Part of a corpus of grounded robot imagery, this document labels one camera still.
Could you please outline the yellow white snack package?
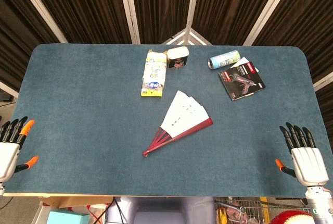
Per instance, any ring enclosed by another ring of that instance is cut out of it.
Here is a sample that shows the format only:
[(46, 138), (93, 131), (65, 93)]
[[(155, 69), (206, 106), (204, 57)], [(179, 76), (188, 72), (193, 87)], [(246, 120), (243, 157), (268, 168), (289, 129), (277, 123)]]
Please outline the yellow white snack package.
[(154, 52), (150, 49), (145, 60), (140, 95), (161, 97), (164, 89), (166, 70), (166, 53)]

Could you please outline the brown pleated partition screen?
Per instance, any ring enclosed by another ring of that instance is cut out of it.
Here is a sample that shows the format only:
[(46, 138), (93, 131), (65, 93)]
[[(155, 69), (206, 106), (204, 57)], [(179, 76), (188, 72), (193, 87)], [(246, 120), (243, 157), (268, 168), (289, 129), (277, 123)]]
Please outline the brown pleated partition screen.
[[(69, 43), (129, 44), (122, 0), (41, 0)], [(186, 27), (190, 0), (133, 0), (142, 44)], [(214, 45), (241, 45), (268, 0), (197, 0), (192, 28)], [(58, 38), (30, 0), (0, 0), (0, 82), (19, 91), (32, 51)], [(255, 45), (306, 55), (313, 82), (333, 72), (333, 0), (280, 0)]]

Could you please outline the small white black box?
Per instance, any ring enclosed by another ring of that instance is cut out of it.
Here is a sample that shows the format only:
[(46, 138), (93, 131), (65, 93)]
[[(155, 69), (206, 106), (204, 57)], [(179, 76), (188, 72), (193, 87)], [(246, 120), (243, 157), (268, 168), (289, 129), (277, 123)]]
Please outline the small white black box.
[(167, 50), (168, 67), (178, 68), (185, 66), (189, 56), (189, 50), (186, 46), (176, 47)]

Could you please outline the purple robot torso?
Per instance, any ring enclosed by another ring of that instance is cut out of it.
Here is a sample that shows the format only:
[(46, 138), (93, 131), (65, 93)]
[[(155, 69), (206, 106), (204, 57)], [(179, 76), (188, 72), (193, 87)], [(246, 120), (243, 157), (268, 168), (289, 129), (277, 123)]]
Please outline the purple robot torso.
[(213, 197), (117, 197), (105, 224), (216, 224)]

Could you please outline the blue felt table mat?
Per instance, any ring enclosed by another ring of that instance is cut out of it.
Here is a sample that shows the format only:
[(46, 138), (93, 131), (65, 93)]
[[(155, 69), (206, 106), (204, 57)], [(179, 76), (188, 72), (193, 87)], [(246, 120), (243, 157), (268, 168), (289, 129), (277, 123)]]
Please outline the blue felt table mat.
[[(142, 97), (149, 50), (165, 45), (41, 44), (31, 55), (13, 118), (35, 120), (19, 155), (38, 163), (15, 174), (6, 195), (302, 197), (279, 171), (292, 160), (279, 127), (308, 128), (333, 191), (333, 154), (304, 53), (292, 46), (190, 46), (169, 69), (161, 97)], [(208, 59), (238, 51), (218, 69)], [(219, 72), (252, 62), (266, 88), (232, 101)], [(177, 91), (196, 99), (213, 125), (143, 157)]]

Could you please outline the blue white beverage can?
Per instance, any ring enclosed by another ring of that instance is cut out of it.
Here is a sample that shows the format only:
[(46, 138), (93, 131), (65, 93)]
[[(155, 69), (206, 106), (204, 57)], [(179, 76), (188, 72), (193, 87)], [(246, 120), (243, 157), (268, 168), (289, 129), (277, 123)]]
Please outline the blue white beverage can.
[(238, 51), (234, 50), (209, 58), (208, 67), (211, 70), (214, 70), (230, 64), (234, 64), (239, 60), (240, 60), (240, 54)]

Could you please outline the teal box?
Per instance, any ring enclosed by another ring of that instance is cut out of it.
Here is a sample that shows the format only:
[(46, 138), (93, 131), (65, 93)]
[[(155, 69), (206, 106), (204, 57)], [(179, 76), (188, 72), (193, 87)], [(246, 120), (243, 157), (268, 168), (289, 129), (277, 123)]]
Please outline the teal box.
[(51, 211), (47, 224), (88, 224), (89, 215), (71, 211)]

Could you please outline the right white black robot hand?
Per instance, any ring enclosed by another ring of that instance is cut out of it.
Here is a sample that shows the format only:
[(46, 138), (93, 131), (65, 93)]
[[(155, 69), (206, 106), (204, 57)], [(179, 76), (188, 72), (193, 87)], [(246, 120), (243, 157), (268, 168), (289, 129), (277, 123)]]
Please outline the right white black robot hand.
[(306, 187), (324, 186), (329, 176), (320, 150), (316, 147), (312, 133), (306, 127), (298, 127), (286, 122), (280, 126), (294, 168), (288, 168), (280, 159), (275, 159), (278, 169)]

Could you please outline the black glue gun package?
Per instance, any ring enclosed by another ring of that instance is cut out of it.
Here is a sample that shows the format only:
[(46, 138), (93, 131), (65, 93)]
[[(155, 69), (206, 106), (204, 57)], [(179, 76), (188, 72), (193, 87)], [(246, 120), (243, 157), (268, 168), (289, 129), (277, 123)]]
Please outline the black glue gun package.
[(219, 72), (219, 77), (232, 101), (266, 88), (254, 64), (250, 61)]

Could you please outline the red ribbed paper folding fan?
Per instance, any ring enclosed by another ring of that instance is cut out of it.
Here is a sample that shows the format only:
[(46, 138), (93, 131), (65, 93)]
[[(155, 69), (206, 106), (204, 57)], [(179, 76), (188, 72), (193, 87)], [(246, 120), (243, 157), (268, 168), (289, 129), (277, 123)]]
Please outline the red ribbed paper folding fan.
[(152, 143), (143, 151), (147, 157), (153, 151), (213, 125), (205, 108), (193, 97), (177, 91)]

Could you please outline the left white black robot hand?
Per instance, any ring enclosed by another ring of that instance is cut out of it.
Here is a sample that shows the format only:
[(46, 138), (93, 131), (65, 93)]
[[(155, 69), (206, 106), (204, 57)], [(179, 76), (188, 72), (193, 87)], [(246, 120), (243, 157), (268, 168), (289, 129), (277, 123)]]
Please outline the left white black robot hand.
[(23, 144), (35, 121), (27, 116), (7, 121), (0, 127), (0, 186), (15, 173), (31, 169), (39, 160), (36, 155), (29, 161), (18, 164)]

